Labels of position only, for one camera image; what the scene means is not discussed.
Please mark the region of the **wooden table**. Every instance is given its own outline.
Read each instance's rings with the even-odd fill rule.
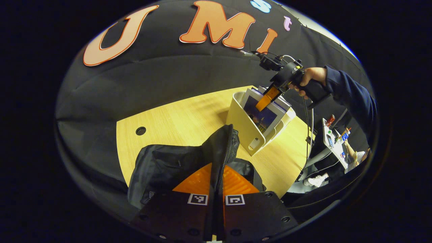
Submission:
[[[117,151],[127,185],[141,148],[151,144],[200,146],[225,124],[232,94],[251,87],[191,97],[118,121]],[[145,134],[136,134],[139,127],[146,128]],[[307,125],[295,117],[277,138],[254,156],[240,146],[237,157],[250,161],[267,190],[281,198],[305,165],[306,134]]]

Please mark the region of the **zipper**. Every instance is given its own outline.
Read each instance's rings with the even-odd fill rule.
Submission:
[[[225,159],[223,160],[222,166],[221,166],[220,171],[219,171],[219,177],[218,177],[218,180],[216,182],[216,188],[219,188],[219,185],[222,182],[223,170],[225,168],[225,165],[235,159],[239,145],[240,145],[240,141],[238,139],[238,131],[235,129],[232,129],[231,139],[228,140],[227,149],[226,149],[226,153],[225,153]]]

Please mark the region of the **letter m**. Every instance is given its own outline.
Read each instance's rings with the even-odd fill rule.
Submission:
[[[225,46],[242,49],[243,42],[251,24],[255,19],[247,13],[238,13],[226,19],[223,7],[219,3],[210,1],[197,1],[194,3],[198,7],[197,13],[186,34],[180,36],[180,41],[184,43],[202,43],[207,40],[204,34],[208,26],[210,39],[217,43],[226,33],[228,37],[223,39]]]

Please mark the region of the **book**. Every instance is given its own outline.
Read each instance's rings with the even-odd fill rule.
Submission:
[[[256,105],[262,97],[263,94],[257,90],[247,89],[241,99],[240,105],[263,136],[266,137],[280,122],[286,110],[276,103],[271,102],[261,112],[258,111]]]

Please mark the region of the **human hand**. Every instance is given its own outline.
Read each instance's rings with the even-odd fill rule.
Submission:
[[[314,79],[325,86],[326,76],[327,76],[327,69],[325,68],[322,67],[306,68],[300,86],[306,86],[311,79]],[[309,99],[309,97],[306,95],[306,92],[304,90],[300,90],[296,85],[290,83],[288,87],[290,89],[295,89],[299,93],[299,95],[304,97],[305,99]]]

